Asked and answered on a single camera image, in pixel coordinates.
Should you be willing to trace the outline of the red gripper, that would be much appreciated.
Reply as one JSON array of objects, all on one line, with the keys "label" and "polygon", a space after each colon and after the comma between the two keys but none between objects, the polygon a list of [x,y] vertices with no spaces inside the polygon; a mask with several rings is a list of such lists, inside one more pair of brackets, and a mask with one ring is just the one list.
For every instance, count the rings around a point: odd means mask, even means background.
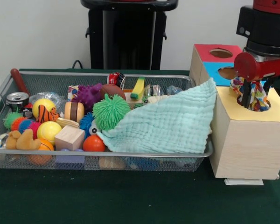
[{"label": "red gripper", "polygon": [[264,80],[263,89],[268,96],[274,77],[280,76],[280,57],[259,56],[252,52],[242,52],[234,60],[234,69],[245,79],[241,105],[248,109],[251,101],[251,82]]}]

